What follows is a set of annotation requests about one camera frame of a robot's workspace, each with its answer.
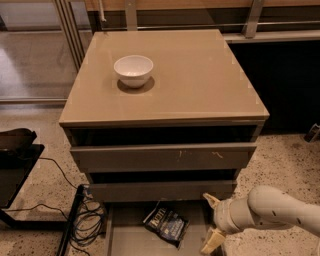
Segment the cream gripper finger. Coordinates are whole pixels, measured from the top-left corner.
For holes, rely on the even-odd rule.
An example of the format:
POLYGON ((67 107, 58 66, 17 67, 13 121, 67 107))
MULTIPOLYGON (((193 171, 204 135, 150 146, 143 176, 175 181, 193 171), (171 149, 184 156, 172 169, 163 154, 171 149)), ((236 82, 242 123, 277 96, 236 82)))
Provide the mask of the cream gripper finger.
POLYGON ((200 252, 209 255, 224 243, 226 234, 218 228, 209 228, 207 236, 203 242, 200 252))
POLYGON ((209 193, 204 193, 203 194, 203 197, 207 200, 209 206, 212 208, 212 209, 215 209, 219 203, 220 203, 220 200, 212 195, 210 195, 209 193))

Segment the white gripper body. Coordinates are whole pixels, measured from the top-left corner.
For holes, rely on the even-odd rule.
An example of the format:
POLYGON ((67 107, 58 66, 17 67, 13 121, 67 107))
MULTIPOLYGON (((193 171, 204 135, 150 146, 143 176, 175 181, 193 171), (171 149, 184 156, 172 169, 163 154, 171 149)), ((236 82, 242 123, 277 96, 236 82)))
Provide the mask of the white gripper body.
POLYGON ((226 199, 214 210, 214 223, 226 234, 242 232, 250 226, 250 210, 246 198, 226 199))

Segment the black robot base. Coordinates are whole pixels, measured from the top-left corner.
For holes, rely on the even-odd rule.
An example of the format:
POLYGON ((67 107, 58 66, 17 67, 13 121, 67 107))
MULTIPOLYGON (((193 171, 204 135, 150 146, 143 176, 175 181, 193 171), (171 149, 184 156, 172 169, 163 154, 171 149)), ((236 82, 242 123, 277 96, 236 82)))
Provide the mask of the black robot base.
POLYGON ((0 221, 14 230, 62 231, 56 256, 65 256, 77 209, 84 199, 84 186, 76 188, 71 211, 65 221, 22 221, 5 212, 34 168, 44 150, 34 144, 36 132, 17 128, 0 132, 0 221))

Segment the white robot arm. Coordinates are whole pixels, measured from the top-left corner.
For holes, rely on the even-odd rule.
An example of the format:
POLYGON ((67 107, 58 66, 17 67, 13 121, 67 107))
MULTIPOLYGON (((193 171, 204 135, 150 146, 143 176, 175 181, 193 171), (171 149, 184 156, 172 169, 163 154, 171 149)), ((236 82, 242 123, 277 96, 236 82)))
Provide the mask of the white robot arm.
POLYGON ((219 200, 209 193, 203 197, 213 210, 214 224, 201 247, 204 255, 222 245, 227 235, 249 228, 282 230, 297 226, 320 236, 320 207, 295 199, 278 188, 259 185, 240 199, 219 200))

